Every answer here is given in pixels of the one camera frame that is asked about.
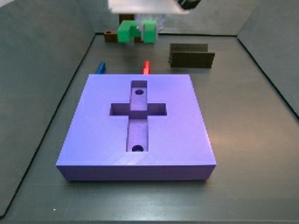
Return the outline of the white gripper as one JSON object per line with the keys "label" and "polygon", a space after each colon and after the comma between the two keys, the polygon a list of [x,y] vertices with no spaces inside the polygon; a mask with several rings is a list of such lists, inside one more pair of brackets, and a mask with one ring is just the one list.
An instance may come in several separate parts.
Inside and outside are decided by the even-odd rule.
{"label": "white gripper", "polygon": [[107,0],[115,14],[186,14],[176,0]]}

